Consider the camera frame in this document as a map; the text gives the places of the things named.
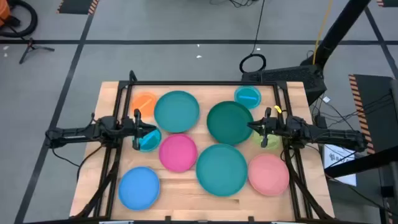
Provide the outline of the blue plastic plate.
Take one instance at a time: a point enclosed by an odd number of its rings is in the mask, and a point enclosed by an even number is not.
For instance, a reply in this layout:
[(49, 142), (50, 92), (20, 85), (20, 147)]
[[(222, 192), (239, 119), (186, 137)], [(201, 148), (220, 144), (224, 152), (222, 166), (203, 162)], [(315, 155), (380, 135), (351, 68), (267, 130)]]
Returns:
[(150, 208), (160, 194), (160, 180), (153, 169), (139, 166), (127, 171), (118, 187), (121, 203), (133, 211)]

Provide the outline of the small orange translucent plate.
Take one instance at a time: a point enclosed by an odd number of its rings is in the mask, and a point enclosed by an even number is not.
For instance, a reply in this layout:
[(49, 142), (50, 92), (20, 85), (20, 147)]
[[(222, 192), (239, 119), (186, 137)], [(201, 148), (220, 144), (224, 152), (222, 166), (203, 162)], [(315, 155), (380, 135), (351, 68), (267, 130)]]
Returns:
[(141, 112), (142, 118), (149, 118), (154, 115), (154, 108), (157, 103), (158, 97), (151, 92), (139, 92), (133, 94), (130, 103), (131, 114), (138, 109)]

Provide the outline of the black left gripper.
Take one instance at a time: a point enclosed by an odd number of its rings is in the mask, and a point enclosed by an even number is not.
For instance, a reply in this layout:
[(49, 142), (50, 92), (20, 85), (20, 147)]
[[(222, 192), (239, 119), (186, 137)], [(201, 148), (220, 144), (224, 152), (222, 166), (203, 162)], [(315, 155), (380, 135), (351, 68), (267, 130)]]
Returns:
[(126, 116), (122, 119), (123, 133), (125, 136), (132, 136), (132, 147), (140, 151), (139, 139), (148, 135), (157, 129), (153, 124), (147, 124), (141, 121), (141, 112), (138, 109), (134, 110), (134, 117)]

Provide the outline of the salmon pink plastic plate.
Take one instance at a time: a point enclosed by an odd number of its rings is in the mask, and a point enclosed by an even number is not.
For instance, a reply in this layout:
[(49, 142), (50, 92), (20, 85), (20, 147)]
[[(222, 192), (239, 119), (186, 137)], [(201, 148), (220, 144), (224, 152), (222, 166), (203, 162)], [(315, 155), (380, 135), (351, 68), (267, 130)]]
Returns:
[(286, 164), (273, 154), (263, 153), (253, 158), (248, 166), (251, 186), (265, 196), (282, 194), (289, 184)]

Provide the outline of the white printed box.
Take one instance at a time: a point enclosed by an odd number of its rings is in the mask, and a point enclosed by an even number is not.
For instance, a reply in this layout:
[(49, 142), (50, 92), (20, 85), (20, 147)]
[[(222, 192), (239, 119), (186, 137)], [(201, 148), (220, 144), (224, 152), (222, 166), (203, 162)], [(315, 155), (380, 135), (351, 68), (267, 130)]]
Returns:
[[(323, 168), (340, 165), (355, 160), (355, 152), (331, 144), (323, 146)], [(356, 174), (335, 177), (336, 180), (351, 186), (357, 186)]]

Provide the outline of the small teal translucent plate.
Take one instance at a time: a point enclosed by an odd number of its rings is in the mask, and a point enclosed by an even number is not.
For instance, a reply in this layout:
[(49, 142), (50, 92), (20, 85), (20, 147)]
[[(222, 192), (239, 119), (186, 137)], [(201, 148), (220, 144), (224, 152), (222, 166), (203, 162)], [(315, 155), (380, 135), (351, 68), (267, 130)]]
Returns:
[(159, 146), (161, 140), (162, 140), (162, 133), (160, 132), (159, 128), (157, 128), (155, 131), (139, 139), (141, 147), (140, 151), (141, 152), (153, 151)]
[(234, 92), (234, 100), (247, 109), (254, 109), (260, 105), (262, 96), (260, 91), (254, 86), (240, 86)]

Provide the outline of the large teal plastic plate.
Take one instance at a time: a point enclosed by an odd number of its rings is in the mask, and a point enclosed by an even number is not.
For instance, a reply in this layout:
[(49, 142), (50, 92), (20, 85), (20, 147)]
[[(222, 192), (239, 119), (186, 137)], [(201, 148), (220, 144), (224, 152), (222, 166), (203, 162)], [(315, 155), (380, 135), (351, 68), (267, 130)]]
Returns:
[(196, 164), (199, 184), (209, 194), (229, 197), (238, 193), (248, 177), (244, 156), (233, 146), (214, 144), (206, 148)]
[(200, 117), (197, 99), (186, 91), (170, 91), (155, 104), (154, 118), (159, 127), (170, 133), (182, 133), (196, 125)]

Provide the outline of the magenta plastic plate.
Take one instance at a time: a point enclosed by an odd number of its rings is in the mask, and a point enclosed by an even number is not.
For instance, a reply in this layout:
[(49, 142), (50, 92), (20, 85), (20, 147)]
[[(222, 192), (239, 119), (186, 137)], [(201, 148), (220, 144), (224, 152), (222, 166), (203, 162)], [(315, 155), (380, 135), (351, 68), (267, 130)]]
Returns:
[(172, 172), (189, 170), (196, 163), (197, 157), (197, 146), (186, 134), (170, 135), (159, 147), (160, 162)]

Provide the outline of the black slanted beam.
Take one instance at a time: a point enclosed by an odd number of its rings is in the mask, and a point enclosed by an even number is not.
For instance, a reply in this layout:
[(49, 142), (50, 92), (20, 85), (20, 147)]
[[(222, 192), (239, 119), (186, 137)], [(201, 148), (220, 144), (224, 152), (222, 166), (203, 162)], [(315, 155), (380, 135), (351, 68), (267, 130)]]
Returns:
[(325, 169), (325, 174), (333, 178), (342, 177), (370, 169), (380, 168), (391, 162), (398, 162), (398, 153), (389, 155), (387, 154), (387, 151), (382, 151), (380, 153), (355, 159), (340, 165), (328, 167)]

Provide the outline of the large dark green plate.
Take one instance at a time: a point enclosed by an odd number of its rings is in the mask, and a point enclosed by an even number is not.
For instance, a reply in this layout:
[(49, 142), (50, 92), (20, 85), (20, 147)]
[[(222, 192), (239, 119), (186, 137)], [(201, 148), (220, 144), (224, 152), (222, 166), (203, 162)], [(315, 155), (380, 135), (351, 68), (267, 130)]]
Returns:
[(252, 134), (247, 126), (254, 121), (251, 112), (235, 101), (222, 101), (209, 111), (206, 125), (209, 133), (219, 143), (237, 145)]

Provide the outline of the black slanted post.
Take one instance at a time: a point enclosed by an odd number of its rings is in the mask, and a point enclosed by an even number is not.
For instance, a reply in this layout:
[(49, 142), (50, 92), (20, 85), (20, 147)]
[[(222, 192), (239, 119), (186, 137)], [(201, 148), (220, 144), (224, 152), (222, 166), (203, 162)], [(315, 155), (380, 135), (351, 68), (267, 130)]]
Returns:
[(321, 41), (317, 51), (302, 61), (304, 65), (319, 65), (324, 67), (330, 55), (336, 49), (343, 37), (348, 33), (361, 13), (367, 8), (371, 0), (349, 0), (336, 21), (330, 27), (325, 38)]

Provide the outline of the black tripod stand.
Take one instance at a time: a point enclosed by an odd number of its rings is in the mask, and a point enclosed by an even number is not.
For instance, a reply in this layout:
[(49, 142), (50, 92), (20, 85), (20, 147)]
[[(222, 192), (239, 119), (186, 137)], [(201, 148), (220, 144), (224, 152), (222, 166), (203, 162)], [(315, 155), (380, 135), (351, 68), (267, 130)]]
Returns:
[(24, 53), (22, 54), (21, 59), (19, 60), (19, 64), (23, 64), (25, 59), (26, 59), (26, 57), (27, 57), (27, 54), (30, 53), (30, 52), (33, 52), (35, 50), (46, 50), (46, 51), (49, 51), (49, 52), (54, 52), (55, 51), (54, 48), (44, 47), (44, 46), (35, 44), (34, 39), (30, 38), (28, 43), (27, 43), (27, 47), (26, 47)]

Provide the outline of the small green translucent plate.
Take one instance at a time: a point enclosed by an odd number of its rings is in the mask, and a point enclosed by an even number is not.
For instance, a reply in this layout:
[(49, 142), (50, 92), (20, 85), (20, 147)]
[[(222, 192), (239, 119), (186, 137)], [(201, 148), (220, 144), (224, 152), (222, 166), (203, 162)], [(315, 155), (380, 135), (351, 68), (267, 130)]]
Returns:
[[(261, 146), (263, 137), (260, 136), (257, 132), (253, 132), (252, 134), (252, 140), (259, 146)], [(276, 136), (273, 134), (268, 134), (267, 135), (267, 146), (264, 148), (266, 150), (275, 150), (278, 149), (281, 144), (281, 137)]]

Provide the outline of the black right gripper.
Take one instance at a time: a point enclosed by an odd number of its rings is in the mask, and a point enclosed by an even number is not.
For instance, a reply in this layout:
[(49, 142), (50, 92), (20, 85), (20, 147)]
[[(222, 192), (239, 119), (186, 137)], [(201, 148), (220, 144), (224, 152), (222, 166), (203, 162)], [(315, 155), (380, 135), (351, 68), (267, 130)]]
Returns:
[(253, 131), (262, 135), (261, 147), (265, 148), (268, 145), (268, 135), (276, 134), (277, 136), (284, 136), (286, 133), (285, 125), (282, 120), (276, 117), (271, 117), (271, 108), (267, 107), (263, 119), (258, 121), (248, 122), (247, 126)]

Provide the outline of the black aluminium table frame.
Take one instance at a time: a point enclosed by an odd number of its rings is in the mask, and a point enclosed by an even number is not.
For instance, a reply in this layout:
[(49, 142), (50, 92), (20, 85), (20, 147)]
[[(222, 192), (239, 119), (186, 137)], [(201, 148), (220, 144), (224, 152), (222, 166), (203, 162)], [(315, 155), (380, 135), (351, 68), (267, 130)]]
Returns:
[[(210, 136), (206, 127), (207, 112), (220, 101), (234, 100), (234, 91), (237, 82), (223, 85), (221, 82), (190, 82), (194, 85), (135, 85), (132, 89), (132, 98), (136, 94), (151, 92), (160, 98), (164, 93), (174, 90), (183, 90), (191, 93), (200, 104), (200, 120), (188, 132), (201, 153), (208, 146), (216, 143)], [(119, 82), (103, 82), (101, 84), (98, 101), (95, 109), (96, 118), (112, 115)], [(287, 82), (292, 114), (299, 116), (311, 123), (310, 110), (307, 103), (303, 83)], [(275, 103), (272, 86), (259, 86), (262, 93), (261, 104), (252, 110), (255, 120), (264, 116), (265, 109), (273, 107)], [(264, 151), (256, 145), (252, 138), (236, 146), (247, 162)], [(276, 156), (280, 155), (282, 148), (268, 151)], [(80, 178), (77, 183), (75, 195), (70, 210), (70, 216), (75, 216), (83, 210), (99, 186), (100, 174), (103, 169), (104, 156), (110, 152), (110, 159), (114, 159), (116, 149), (105, 151), (100, 149), (89, 158), (81, 168)], [(322, 160), (319, 153), (312, 147), (300, 150), (300, 155), (307, 181), (307, 188), (317, 203), (324, 211), (334, 218), (335, 214), (331, 204), (330, 193), (326, 183)], [(160, 195), (155, 204), (148, 210), (135, 212), (123, 206), (118, 199), (118, 184), (120, 178), (129, 169), (136, 166), (149, 166), (153, 168), (160, 178)], [(255, 191), (248, 182), (237, 194), (230, 197), (215, 197), (201, 188), (195, 175), (195, 166), (182, 173), (168, 171), (162, 166), (158, 158), (158, 150), (150, 153), (136, 152), (132, 148), (131, 138), (123, 141), (121, 161), (116, 179), (116, 192), (112, 205), (110, 219), (113, 220), (159, 220), (165, 221), (170, 216), (172, 221), (246, 221), (253, 217), (254, 221), (294, 221), (294, 211), (290, 189), (275, 197), (267, 197)]]

